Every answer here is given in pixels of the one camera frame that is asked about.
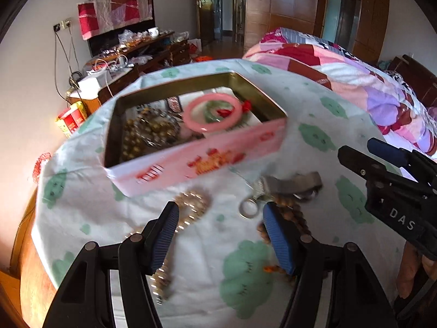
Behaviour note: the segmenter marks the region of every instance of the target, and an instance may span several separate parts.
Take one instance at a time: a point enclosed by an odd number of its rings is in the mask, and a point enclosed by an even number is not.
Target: pink bangle
[[[226,101],[234,107],[234,110],[223,121],[214,123],[197,123],[191,117],[193,108],[206,101]],[[206,95],[200,96],[188,104],[184,111],[183,120],[185,125],[192,131],[198,133],[208,133],[224,131],[228,128],[235,126],[241,119],[242,114],[243,110],[240,101],[235,96],[231,96],[226,93],[207,93]]]

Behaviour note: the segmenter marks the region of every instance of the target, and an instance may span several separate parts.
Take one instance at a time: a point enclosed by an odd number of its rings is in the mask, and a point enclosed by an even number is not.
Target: yellow and red package
[[[62,111],[55,122],[67,138],[70,138],[86,119],[87,111],[85,110],[85,106],[82,101],[77,101]]]

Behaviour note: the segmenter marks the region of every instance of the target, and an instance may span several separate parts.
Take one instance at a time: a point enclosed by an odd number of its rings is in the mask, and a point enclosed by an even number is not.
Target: pink tin box
[[[128,110],[221,86],[230,88],[241,101],[250,101],[252,113],[260,122],[121,162],[123,127]],[[108,130],[104,167],[111,181],[126,196],[141,195],[278,151],[285,136],[286,121],[287,115],[271,98],[235,72],[159,84],[117,100]]]

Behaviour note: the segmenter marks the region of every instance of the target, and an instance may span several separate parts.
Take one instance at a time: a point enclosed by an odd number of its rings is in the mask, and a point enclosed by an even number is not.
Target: screw
[[[141,239],[143,239],[143,236],[140,233],[131,235],[131,242],[138,243]]]
[[[348,250],[350,250],[350,251],[357,251],[358,250],[358,246],[355,243],[347,243],[346,248],[348,248]]]
[[[93,250],[96,247],[96,243],[95,242],[88,242],[85,244],[85,250]]]
[[[312,242],[312,236],[310,236],[310,235],[308,235],[308,234],[304,234],[304,235],[301,235],[301,242],[302,243],[311,243]]]

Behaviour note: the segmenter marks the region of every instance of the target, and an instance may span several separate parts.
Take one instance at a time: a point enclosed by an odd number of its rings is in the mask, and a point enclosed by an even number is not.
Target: wooden wardrobe
[[[247,0],[245,50],[277,27],[321,37],[326,4],[327,0]],[[352,53],[365,62],[376,62],[381,54],[389,4],[390,0],[361,0]]]

